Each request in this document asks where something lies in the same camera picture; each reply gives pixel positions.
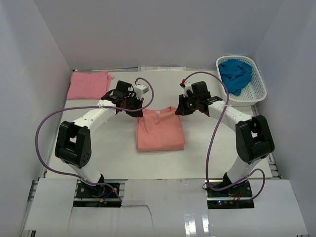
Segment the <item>salmon orange t shirt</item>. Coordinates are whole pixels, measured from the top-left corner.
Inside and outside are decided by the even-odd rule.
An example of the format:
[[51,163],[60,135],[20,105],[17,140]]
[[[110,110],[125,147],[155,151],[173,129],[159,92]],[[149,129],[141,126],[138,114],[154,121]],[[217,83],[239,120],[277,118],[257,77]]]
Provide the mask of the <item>salmon orange t shirt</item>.
[[175,107],[161,110],[143,110],[137,119],[136,149],[138,152],[181,151],[185,135]]

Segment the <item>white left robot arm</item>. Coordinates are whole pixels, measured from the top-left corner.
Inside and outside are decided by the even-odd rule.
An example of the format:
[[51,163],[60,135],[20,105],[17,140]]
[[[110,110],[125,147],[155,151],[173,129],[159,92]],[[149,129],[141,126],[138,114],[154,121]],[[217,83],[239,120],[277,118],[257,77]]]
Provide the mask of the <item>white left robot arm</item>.
[[89,185],[102,183],[103,176],[89,162],[92,157],[91,135],[120,111],[134,118],[142,117],[143,95],[148,91],[148,86],[144,84],[132,85],[119,80],[115,89],[101,97],[97,108],[73,122],[61,123],[55,156],[69,165]]

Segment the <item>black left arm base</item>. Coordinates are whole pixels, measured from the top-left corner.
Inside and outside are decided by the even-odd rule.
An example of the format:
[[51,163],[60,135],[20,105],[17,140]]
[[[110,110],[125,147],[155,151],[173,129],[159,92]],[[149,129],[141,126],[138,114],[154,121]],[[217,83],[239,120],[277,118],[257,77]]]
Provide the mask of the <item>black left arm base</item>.
[[76,187],[74,207],[119,208],[121,201],[108,186],[89,186],[79,182]]

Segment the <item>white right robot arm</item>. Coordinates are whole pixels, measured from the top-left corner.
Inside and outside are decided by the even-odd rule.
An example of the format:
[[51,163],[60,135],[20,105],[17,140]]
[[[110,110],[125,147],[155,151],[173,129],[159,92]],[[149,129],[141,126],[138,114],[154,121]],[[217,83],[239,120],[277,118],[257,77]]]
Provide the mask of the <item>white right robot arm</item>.
[[219,185],[213,186],[207,181],[204,189],[220,192],[243,183],[254,172],[254,167],[275,149],[266,118],[250,116],[227,105],[220,97],[211,96],[203,81],[182,81],[180,86],[184,92],[179,96],[176,115],[187,116],[200,111],[217,120],[216,128],[223,123],[236,135],[237,158],[234,164]]

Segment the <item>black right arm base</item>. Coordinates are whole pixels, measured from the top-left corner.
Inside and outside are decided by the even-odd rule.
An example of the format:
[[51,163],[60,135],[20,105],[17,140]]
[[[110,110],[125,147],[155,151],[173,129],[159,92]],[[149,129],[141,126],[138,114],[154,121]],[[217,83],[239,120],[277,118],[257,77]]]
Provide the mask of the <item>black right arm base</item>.
[[204,188],[207,192],[207,207],[209,210],[253,209],[253,193],[248,181],[224,191],[214,191]]

